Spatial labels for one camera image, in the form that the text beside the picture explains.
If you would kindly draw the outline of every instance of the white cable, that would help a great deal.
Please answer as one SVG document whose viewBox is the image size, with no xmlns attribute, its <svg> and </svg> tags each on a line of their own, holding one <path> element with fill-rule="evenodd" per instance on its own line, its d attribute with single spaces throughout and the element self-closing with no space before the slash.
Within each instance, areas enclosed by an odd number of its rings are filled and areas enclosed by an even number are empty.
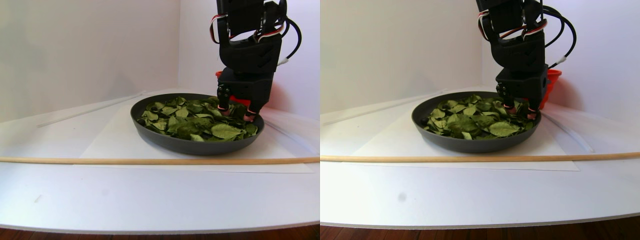
<svg viewBox="0 0 640 240">
<path fill-rule="evenodd" d="M 70 119 L 70 118 L 75 118 L 75 117 L 77 117 L 77 116 L 81 116 L 81 115 L 85 115 L 85 114 L 87 114 L 87 113 L 91 113 L 91 112 L 94 112 L 94 111 L 98 111 L 98 110 L 103 109 L 103 108 L 108 108 L 108 107 L 113 106 L 113 105 L 115 105 L 115 104 L 119 104 L 119 103 L 121 103 L 121 102 L 126 102 L 126 101 L 128 101 L 128 100 L 135 99 L 136 97 L 140 97 L 140 96 L 142 96 L 145 92 L 146 92 L 146 91 L 142 91 L 142 92 L 140 92 L 140 93 L 138 93 L 138 94 L 136 94 L 136 95 L 134 95 L 134 96 L 128 97 L 128 98 L 126 98 L 126 99 L 123 99 L 123 100 L 120 100 L 120 101 L 117 101 L 117 102 L 113 102 L 113 103 L 111 103 L 111 104 L 107 104 L 107 105 L 102 106 L 102 107 L 99 107 L 99 108 L 94 108 L 94 109 L 91 109 L 91 110 L 88 110 L 88 111 L 83 111 L 82 113 L 74 114 L 74 115 L 71 115 L 71 116 L 66 116 L 66 117 L 64 117 L 64 118 L 60 118 L 60 119 L 57 119 L 57 120 L 53 120 L 53 121 L 50 121 L 50 122 L 46 122 L 46 123 L 44 123 L 44 124 L 39 124 L 39 125 L 37 125 L 37 127 L 44 127 L 44 126 L 46 126 L 46 125 L 55 124 L 56 122 L 62 122 L 62 121 L 64 121 L 64 120 L 67 120 L 67 119 Z"/>
<path fill-rule="evenodd" d="M 263 38 L 268 38 L 268 37 L 270 37 L 270 36 L 275 36 L 275 35 L 280 34 L 280 33 L 282 32 L 282 30 L 283 30 L 283 29 L 284 29 L 284 24 L 282 24 L 282 26 L 280 26 L 280 28 L 278 28 L 278 30 L 277 30 L 277 31 L 260 36 L 260 37 L 258 38 L 258 42 L 260 42 L 260 40 L 262 40 Z"/>
<path fill-rule="evenodd" d="M 276 129 L 278 132 L 284 134 L 285 136 L 289 137 L 290 139 L 292 139 L 293 141 L 295 141 L 296 143 L 300 144 L 302 147 L 304 147 L 306 150 L 308 150 L 309 152 L 311 152 L 312 154 L 316 154 L 319 155 L 320 153 L 318 152 L 318 150 L 309 145 L 309 143 L 307 143 L 307 141 L 305 141 L 302 137 L 298 136 L 297 134 L 294 134 L 292 132 L 286 131 L 284 129 L 282 129 L 281 127 L 277 126 L 276 124 L 269 122 L 265 119 L 263 119 L 264 123 L 274 129 Z"/>
<path fill-rule="evenodd" d="M 573 129 L 565 126 L 564 124 L 561 124 L 560 122 L 558 122 L 555 118 L 549 116 L 548 114 L 542 113 L 542 115 L 549 119 L 549 121 L 551 121 L 552 123 L 554 123 L 556 126 L 558 126 L 560 129 L 562 129 L 564 132 L 566 132 L 567 134 L 569 134 L 569 136 L 571 136 L 571 138 L 573 138 L 576 142 L 578 142 L 578 144 L 582 147 L 582 149 L 584 149 L 587 152 L 590 153 L 595 153 L 595 151 L 593 150 L 593 148 L 589 145 L 589 143 L 587 143 L 587 141 L 584 140 L 584 138 L 582 138 L 582 136 L 580 136 L 580 134 L 578 134 L 577 132 L 575 132 Z"/>
<path fill-rule="evenodd" d="M 544 24 L 544 25 L 542 25 L 542 27 L 540 27 L 540 28 L 538 28 L 538 29 L 535 29 L 534 31 L 531 31 L 530 33 L 526 33 L 525 35 L 523 35 L 523 36 L 522 36 L 522 40 L 524 40 L 524 38 L 525 38 L 526 36 L 529 36 L 529 35 L 533 35 L 533 34 L 539 33 L 540 31 L 542 31 L 542 29 L 545 29 L 545 27 L 546 27 L 546 26 L 547 26 L 547 23 L 545 22 L 545 24 Z"/>
<path fill-rule="evenodd" d="M 400 105 L 405 105 L 405 104 L 408 104 L 408 103 L 411 103 L 411 102 L 415 102 L 415 101 L 418 101 L 418 100 L 422 100 L 422 99 L 425 99 L 425 98 L 429 98 L 429 97 L 432 97 L 432 96 L 435 96 L 435 95 L 440 95 L 444 91 L 447 91 L 447 89 L 445 88 L 445 89 L 440 90 L 440 91 L 438 91 L 436 93 L 432 93 L 432 94 L 425 95 L 425 96 L 414 97 L 414 98 L 411 98 L 410 100 L 406 100 L 406 101 L 401 102 L 399 104 L 386 106 L 384 108 L 378 108 L 378 109 L 374 109 L 374 110 L 371 110 L 371 111 L 366 111 L 364 113 L 359 113 L 359 114 L 355 114 L 355 115 L 351 115 L 351 116 L 345 116 L 344 118 L 338 118 L 338 119 L 333 120 L 333 121 L 325 122 L 325 123 L 322 124 L 322 126 L 331 125 L 331 124 L 334 124 L 334 123 L 337 123 L 337 122 L 342 122 L 342 121 L 345 121 L 345 120 L 349 120 L 349 119 L 352 119 L 352 118 L 357 118 L 359 116 L 368 115 L 370 113 L 375 113 L 375 112 L 386 110 L 386 109 L 390 109 L 390 108 L 395 108 L 395 107 L 398 107 Z"/>
<path fill-rule="evenodd" d="M 484 31 L 484 24 L 482 23 L 482 19 L 484 18 L 484 16 L 487 16 L 487 15 L 489 15 L 489 11 L 481 12 L 480 15 L 478 16 L 478 23 L 480 23 L 480 26 L 482 27 L 482 37 L 485 40 L 489 41 L 489 38 L 486 36 L 486 33 Z"/>
<path fill-rule="evenodd" d="M 283 65 L 283 64 L 288 63 L 288 62 L 289 62 L 288 58 L 282 59 L 282 60 L 280 60 L 280 62 L 278 62 L 278 66 Z"/>
<path fill-rule="evenodd" d="M 211 19 L 211 24 L 213 24 L 213 22 L 214 22 L 214 21 L 216 21 L 216 20 L 218 20 L 218 19 L 221 19 L 221 18 L 224 18 L 224 17 L 226 17 L 226 16 L 227 16 L 227 14 L 223 14 L 223 15 L 220 15 L 220 16 L 217 16 L 217 17 L 214 17 L 213 19 Z"/>
<path fill-rule="evenodd" d="M 566 61 L 566 57 L 565 57 L 565 56 L 562 56 L 562 58 L 560 58 L 560 60 L 558 60 L 558 61 L 556 62 L 556 65 L 558 65 L 558 64 L 560 64 L 560 63 L 563 63 L 564 61 Z"/>
</svg>

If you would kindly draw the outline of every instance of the white paper sheet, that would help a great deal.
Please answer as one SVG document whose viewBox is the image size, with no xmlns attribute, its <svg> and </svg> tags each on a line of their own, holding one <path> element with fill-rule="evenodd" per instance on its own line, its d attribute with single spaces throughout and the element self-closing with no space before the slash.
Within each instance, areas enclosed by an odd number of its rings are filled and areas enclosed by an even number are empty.
<svg viewBox="0 0 640 240">
<path fill-rule="evenodd" d="M 352 156 L 553 156 L 566 155 L 555 139 L 547 132 L 543 121 L 536 132 L 523 143 L 499 152 L 465 154 L 453 152 L 425 140 L 411 120 L 412 110 L 407 111 Z M 374 166 L 420 166 L 437 168 L 484 168 L 521 170 L 579 171 L 573 161 L 561 162 L 505 162 L 505 163 L 346 163 Z"/>
<path fill-rule="evenodd" d="M 211 156 L 191 156 L 166 150 L 163 147 L 143 139 L 137 132 L 129 116 L 131 104 L 123 106 L 105 126 L 93 143 L 85 150 L 81 158 L 140 158 L 140 159 L 198 159 Z M 309 153 L 288 137 L 265 126 L 264 132 L 248 147 L 229 154 L 215 157 L 234 158 L 292 158 L 309 157 Z M 312 173 L 305 164 L 278 165 L 207 165 L 207 166 L 158 166 L 158 165 L 110 165 L 109 168 L 144 168 L 200 170 L 211 172 L 269 172 L 269 173 Z"/>
</svg>

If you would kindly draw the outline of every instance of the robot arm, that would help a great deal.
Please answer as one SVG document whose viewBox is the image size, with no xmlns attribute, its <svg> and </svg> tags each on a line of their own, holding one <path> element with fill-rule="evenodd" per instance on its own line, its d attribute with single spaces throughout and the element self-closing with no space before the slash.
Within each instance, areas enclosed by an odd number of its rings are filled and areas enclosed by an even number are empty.
<svg viewBox="0 0 640 240">
<path fill-rule="evenodd" d="M 476 0 L 480 14 L 478 28 L 491 44 L 494 60 L 504 69 L 496 77 L 496 90 L 504 99 L 504 107 L 515 113 L 514 98 L 529 99 L 527 116 L 535 119 L 547 91 L 547 70 L 563 62 L 575 47 L 575 29 L 557 10 L 535 0 Z M 545 45 L 544 15 L 560 19 L 560 33 Z M 567 24 L 573 33 L 573 44 L 557 63 L 545 63 L 545 48 L 555 42 Z M 522 34 L 505 39 L 517 31 Z"/>
<path fill-rule="evenodd" d="M 286 63 L 300 47 L 300 28 L 287 17 L 286 0 L 280 0 L 279 3 L 217 0 L 217 4 L 218 14 L 212 19 L 209 31 L 213 42 L 220 45 L 220 60 L 226 66 L 218 77 L 218 109 L 228 115 L 230 100 L 249 100 L 244 119 L 252 122 L 269 101 L 277 66 Z M 218 39 L 214 25 L 218 29 Z M 291 26 L 298 34 L 298 44 L 292 53 L 280 61 L 282 37 Z M 232 40 L 252 31 L 253 34 L 245 39 Z"/>
</svg>

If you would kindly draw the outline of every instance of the red container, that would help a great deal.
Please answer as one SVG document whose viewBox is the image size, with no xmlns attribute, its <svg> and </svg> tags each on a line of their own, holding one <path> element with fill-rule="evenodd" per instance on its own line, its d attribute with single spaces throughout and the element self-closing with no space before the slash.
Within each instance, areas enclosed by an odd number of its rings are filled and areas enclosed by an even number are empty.
<svg viewBox="0 0 640 240">
<path fill-rule="evenodd" d="M 545 98 L 542 99 L 542 103 L 540 104 L 540 109 L 543 109 L 545 107 L 545 103 L 549 99 L 549 94 L 551 93 L 551 90 L 554 89 L 554 84 L 556 83 L 556 81 L 558 81 L 558 77 L 560 77 L 560 75 L 562 75 L 562 71 L 560 70 L 556 70 L 556 69 L 548 70 L 547 77 L 549 78 L 549 81 L 551 83 L 547 85 L 547 92 L 545 93 Z"/>
<path fill-rule="evenodd" d="M 220 77 L 220 74 L 222 74 L 222 71 L 216 72 L 216 77 Z M 242 105 L 245 105 L 247 107 L 249 107 L 249 104 L 251 104 L 250 100 L 246 100 L 246 99 L 237 99 L 236 96 L 231 95 L 231 97 L 229 98 L 229 100 L 240 103 Z"/>
</svg>

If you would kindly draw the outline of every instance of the black cable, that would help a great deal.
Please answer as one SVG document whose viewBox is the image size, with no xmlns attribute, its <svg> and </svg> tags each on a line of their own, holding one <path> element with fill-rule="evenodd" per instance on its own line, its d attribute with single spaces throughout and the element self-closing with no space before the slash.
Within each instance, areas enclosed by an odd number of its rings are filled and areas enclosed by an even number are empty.
<svg viewBox="0 0 640 240">
<path fill-rule="evenodd" d="M 287 28 L 287 29 L 285 29 L 285 30 L 284 30 L 284 33 L 282 33 L 282 37 L 284 37 L 285 35 L 287 35 L 287 32 L 289 31 L 289 26 L 290 26 L 290 24 L 289 24 L 289 22 L 287 22 L 286 20 L 285 20 L 285 23 L 287 24 L 287 26 L 286 26 L 286 28 Z"/>
<path fill-rule="evenodd" d="M 573 27 L 573 24 L 571 24 L 571 22 L 569 20 L 567 20 L 565 17 L 563 17 L 562 15 L 558 14 L 558 13 L 554 13 L 551 11 L 545 12 L 545 14 L 558 18 L 560 19 L 560 21 L 563 21 L 564 23 L 566 23 L 567 26 L 569 26 L 569 29 L 571 30 L 571 33 L 573 35 L 573 42 L 571 43 L 571 48 L 569 48 L 569 51 L 566 52 L 566 54 L 564 55 L 564 57 L 568 57 L 569 54 L 571 54 L 571 52 L 573 51 L 573 48 L 575 47 L 575 43 L 577 41 L 577 37 L 575 34 L 575 28 Z M 551 69 L 552 67 L 557 66 L 558 63 L 554 63 L 553 65 L 549 66 L 549 69 Z"/>
<path fill-rule="evenodd" d="M 542 6 L 542 8 L 543 8 L 543 12 L 550 11 L 550 12 L 557 13 L 558 15 L 561 15 L 559 11 L 555 10 L 554 8 L 552 8 L 552 7 L 550 7 L 550 6 Z M 565 25 L 565 23 L 564 23 L 562 20 L 560 20 L 560 23 L 561 23 L 561 25 L 560 25 L 560 32 L 558 32 L 558 34 L 556 35 L 556 37 L 555 37 L 553 40 L 551 40 L 551 42 L 549 42 L 548 44 L 546 44 L 546 45 L 545 45 L 545 47 L 548 47 L 548 46 L 550 46 L 551 44 L 553 44 L 553 43 L 554 43 L 558 38 L 560 38 L 560 36 L 561 36 L 561 35 L 562 35 L 562 33 L 564 32 L 564 25 Z"/>
<path fill-rule="evenodd" d="M 293 26 L 293 28 L 296 30 L 296 33 L 298 34 L 298 43 L 296 44 L 296 48 L 293 49 L 293 51 L 287 56 L 287 59 L 289 59 L 291 58 L 291 56 L 293 56 L 293 54 L 296 54 L 296 52 L 300 48 L 300 45 L 302 45 L 302 32 L 300 31 L 300 27 L 298 27 L 298 25 L 293 20 L 287 18 L 286 21 L 288 24 L 291 24 Z"/>
</svg>

